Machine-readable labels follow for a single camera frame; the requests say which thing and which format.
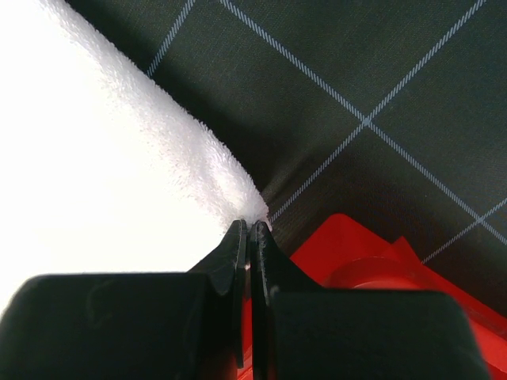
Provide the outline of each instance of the red object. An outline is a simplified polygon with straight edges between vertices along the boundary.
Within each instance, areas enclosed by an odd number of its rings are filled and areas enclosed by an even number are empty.
[[[324,287],[435,290],[463,307],[493,380],[507,380],[507,319],[424,266],[401,237],[390,244],[345,215],[333,215],[292,255]],[[252,379],[251,303],[244,309],[246,365],[238,379]]]

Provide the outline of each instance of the grid line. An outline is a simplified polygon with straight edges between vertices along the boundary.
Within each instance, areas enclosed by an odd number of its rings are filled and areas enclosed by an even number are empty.
[[[146,75],[148,77],[152,77],[154,72],[157,70],[158,65],[160,65],[160,62],[164,58],[164,55],[166,55],[167,50],[169,50],[169,46],[174,40],[174,37],[180,30],[181,26],[185,22],[187,16],[190,13],[190,10],[192,9],[193,5],[196,3],[196,0],[187,0],[183,8],[181,8],[181,12],[178,15],[176,21],[174,22],[173,26],[171,27],[171,30],[167,34],[166,38],[162,41],[162,44],[158,48],[157,54],[155,54],[155,57],[153,58],[153,61],[151,61],[150,66],[148,67],[148,70],[146,72]]]
[[[417,74],[428,61],[453,37],[463,25],[474,15],[474,13],[482,6],[486,0],[478,0],[453,26],[448,30],[447,33],[442,36],[436,44],[422,57],[419,62],[412,68],[411,71],[389,92],[385,98],[373,109],[370,117],[372,120],[382,111],[389,102],[395,97],[405,85]]]
[[[376,133],[387,145],[393,148],[403,158],[405,158],[415,169],[422,173],[429,181],[436,185],[446,196],[457,203],[469,215],[471,215],[477,224],[482,224],[489,232],[492,233],[498,240],[507,244],[507,239],[496,231],[489,223],[485,221],[477,212],[470,206],[464,203],[454,192],[431,174],[424,166],[422,166],[415,158],[408,154],[403,148],[400,147],[394,140],[387,136],[379,127],[372,122],[386,105],[401,91],[401,89],[419,72],[426,63],[456,34],[456,32],[467,23],[468,20],[481,8],[486,0],[478,0],[448,31],[444,34],[438,42],[426,53],[426,55],[419,60],[419,62],[412,68],[411,71],[383,98],[380,103],[373,109],[368,117],[357,110],[349,101],[340,95],[335,89],[324,82],[312,69],[308,68],[304,63],[297,59],[290,51],[288,51],[280,42],[272,38],[263,28],[255,23],[251,18],[246,16],[237,6],[232,4],[229,0],[219,0],[231,13],[233,13],[244,24],[248,25],[255,31],[264,41],[275,48],[283,57],[288,59],[294,66],[298,67],[306,76],[312,79],[318,86],[324,89],[331,97],[338,101],[344,108],[351,112],[361,124],[353,130],[353,132],[337,147],[337,149],[310,175],[310,177],[287,199],[282,206],[270,217],[271,223],[275,222],[287,208],[299,198],[302,192],[306,190],[315,179],[329,166],[329,164],[347,147],[364,129],[368,126],[374,133]]]
[[[477,218],[472,224],[470,224],[468,227],[457,233],[454,237],[449,239],[446,243],[444,243],[439,249],[434,251],[432,254],[427,256],[422,260],[423,264],[426,264],[431,259],[435,258],[435,256],[442,253],[442,251],[446,250],[449,246],[454,244],[455,241],[458,241],[460,238],[462,238],[464,235],[468,234],[472,229],[474,229],[478,224],[482,224],[486,219],[488,219],[492,214],[500,210],[502,207],[504,207],[507,204],[507,198],[502,200],[499,204],[497,204],[495,207],[493,207],[491,210],[486,212],[483,216],[480,218]]]
[[[219,0],[220,3],[233,13],[244,24],[248,25],[250,29],[257,33],[264,41],[266,41],[272,48],[275,48],[283,57],[288,59],[294,66],[300,69],[306,76],[314,81],[320,88],[326,91],[334,100],[340,103],[343,107],[352,113],[357,119],[363,121],[364,115],[357,110],[349,101],[347,101],[341,94],[322,80],[312,69],[297,59],[289,50],[287,50],[280,42],[272,38],[263,28],[257,25],[250,17],[246,16],[237,6],[229,2],[229,0]]]

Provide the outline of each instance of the dark fabric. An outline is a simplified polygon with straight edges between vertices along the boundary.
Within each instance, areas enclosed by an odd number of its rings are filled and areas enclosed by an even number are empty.
[[[153,79],[252,175],[287,254],[346,213],[507,316],[506,2],[69,3],[145,72],[172,33]]]

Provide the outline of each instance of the white towel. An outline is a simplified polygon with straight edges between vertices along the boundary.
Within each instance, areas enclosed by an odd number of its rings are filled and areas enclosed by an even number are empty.
[[[0,3],[0,317],[33,276],[186,271],[266,220],[231,152],[68,4]]]

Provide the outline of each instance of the dark gray surface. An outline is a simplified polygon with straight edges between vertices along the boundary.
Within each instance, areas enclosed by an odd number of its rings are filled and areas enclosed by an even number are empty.
[[[285,252],[346,213],[507,316],[506,2],[69,3],[143,71],[170,34],[154,80],[252,175]]]

